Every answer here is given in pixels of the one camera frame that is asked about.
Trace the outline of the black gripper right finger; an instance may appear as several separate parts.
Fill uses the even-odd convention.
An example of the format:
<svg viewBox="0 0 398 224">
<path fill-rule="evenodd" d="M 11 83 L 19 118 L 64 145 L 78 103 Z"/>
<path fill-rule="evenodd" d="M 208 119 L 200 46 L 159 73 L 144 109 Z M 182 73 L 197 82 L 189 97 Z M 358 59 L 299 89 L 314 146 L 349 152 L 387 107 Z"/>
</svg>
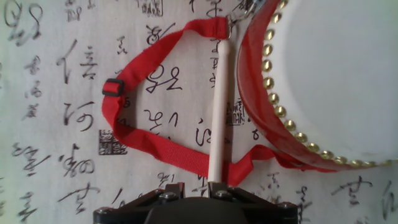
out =
<svg viewBox="0 0 398 224">
<path fill-rule="evenodd" d="M 291 202 L 271 203 L 239 187 L 228 187 L 220 182 L 208 183 L 208 196 L 237 208 L 248 223 L 299 223 L 298 206 Z"/>
</svg>

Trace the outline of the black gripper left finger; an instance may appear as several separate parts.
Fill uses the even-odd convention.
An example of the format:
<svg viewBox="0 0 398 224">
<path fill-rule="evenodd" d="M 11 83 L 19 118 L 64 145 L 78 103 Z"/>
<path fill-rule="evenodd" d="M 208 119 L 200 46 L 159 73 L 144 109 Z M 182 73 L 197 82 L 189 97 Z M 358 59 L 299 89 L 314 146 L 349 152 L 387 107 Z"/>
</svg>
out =
<svg viewBox="0 0 398 224">
<path fill-rule="evenodd" d="M 120 208 L 101 207 L 93 212 L 95 224 L 143 224 L 150 211 L 166 203 L 185 198 L 185 184 L 167 184 L 155 189 Z"/>
</svg>

